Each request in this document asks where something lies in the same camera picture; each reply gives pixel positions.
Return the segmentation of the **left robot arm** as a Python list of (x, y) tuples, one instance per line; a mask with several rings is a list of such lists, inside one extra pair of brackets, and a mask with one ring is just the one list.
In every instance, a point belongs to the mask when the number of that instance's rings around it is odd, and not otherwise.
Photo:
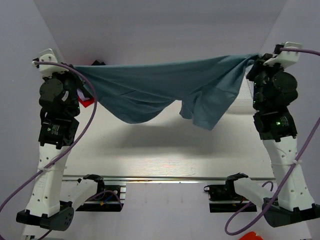
[(74, 212), (86, 200), (99, 200), (106, 187), (99, 175), (88, 174), (65, 197), (60, 197), (66, 162), (75, 143), (80, 114), (77, 90), (83, 83), (74, 73), (54, 72), (40, 86), (41, 106), (38, 173), (26, 208), (16, 215), (21, 224), (50, 231), (69, 228)]

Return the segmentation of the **teal blue t-shirt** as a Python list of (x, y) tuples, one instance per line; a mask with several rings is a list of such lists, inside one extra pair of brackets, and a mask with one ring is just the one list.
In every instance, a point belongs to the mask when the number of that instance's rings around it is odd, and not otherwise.
[(180, 115), (212, 130), (237, 98), (246, 69), (258, 54), (153, 65), (78, 65), (97, 101), (116, 118), (141, 124), (175, 101)]

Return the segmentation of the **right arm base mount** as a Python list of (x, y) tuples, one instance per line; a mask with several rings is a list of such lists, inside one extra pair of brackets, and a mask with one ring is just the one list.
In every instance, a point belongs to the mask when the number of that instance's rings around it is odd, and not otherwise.
[(236, 213), (249, 201), (240, 195), (230, 195), (223, 184), (206, 185), (203, 191), (208, 194), (210, 213)]

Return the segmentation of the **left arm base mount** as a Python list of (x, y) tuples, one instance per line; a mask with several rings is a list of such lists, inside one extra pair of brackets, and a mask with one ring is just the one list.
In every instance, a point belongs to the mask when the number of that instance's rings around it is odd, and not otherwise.
[(124, 206), (126, 197), (126, 185), (125, 184), (105, 184), (105, 192), (99, 196), (85, 202), (76, 211), (77, 212), (115, 212), (118, 213)]

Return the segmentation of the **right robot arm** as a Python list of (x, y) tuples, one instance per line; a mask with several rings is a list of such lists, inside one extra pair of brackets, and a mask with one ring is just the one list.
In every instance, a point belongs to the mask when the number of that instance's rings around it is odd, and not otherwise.
[(289, 105), (298, 97), (297, 80), (285, 72), (298, 62), (302, 50), (282, 47), (258, 59), (247, 74), (253, 82), (254, 125), (267, 150), (276, 180), (275, 192), (268, 191), (247, 175), (237, 173), (225, 182), (226, 195), (240, 196), (261, 207), (260, 218), (273, 227), (317, 219), (320, 207), (305, 182), (297, 148), (297, 129)]

